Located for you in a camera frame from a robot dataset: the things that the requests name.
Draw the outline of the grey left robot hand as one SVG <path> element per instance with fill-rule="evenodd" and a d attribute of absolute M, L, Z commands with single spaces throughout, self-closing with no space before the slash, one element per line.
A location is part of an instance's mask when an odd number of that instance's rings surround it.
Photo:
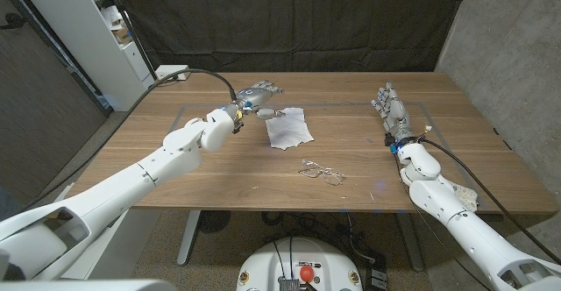
<path fill-rule="evenodd" d="M 236 94 L 236 98 L 222 107 L 233 120 L 233 133 L 239 132 L 244 125 L 242 118 L 253 113 L 261 120 L 269 120 L 274 117 L 285 117 L 286 114 L 280 110 L 273 110 L 265 107 L 268 100 L 276 95 L 282 94 L 284 90 L 277 87 L 270 81 L 257 82 L 250 88 L 242 89 Z"/>

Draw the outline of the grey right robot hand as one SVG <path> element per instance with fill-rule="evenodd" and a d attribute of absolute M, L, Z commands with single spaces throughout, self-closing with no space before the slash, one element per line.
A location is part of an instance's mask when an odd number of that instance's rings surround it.
<path fill-rule="evenodd" d="M 387 82 L 385 88 L 379 88 L 377 97 L 371 104 L 383 121 L 387 133 L 386 144 L 407 144 L 415 135 L 411 129 L 409 114 L 393 84 Z"/>

